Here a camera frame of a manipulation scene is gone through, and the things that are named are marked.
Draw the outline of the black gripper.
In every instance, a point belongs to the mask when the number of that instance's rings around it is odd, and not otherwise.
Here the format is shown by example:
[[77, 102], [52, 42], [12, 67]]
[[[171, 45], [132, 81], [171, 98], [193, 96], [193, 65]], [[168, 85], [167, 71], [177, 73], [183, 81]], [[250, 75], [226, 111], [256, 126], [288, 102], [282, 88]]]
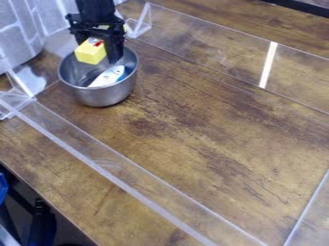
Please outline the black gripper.
[[115, 15], [115, 0], [74, 0], [77, 12], [68, 12], [65, 19], [77, 44], [90, 36], [104, 37], [109, 64], [123, 56], [124, 21]]

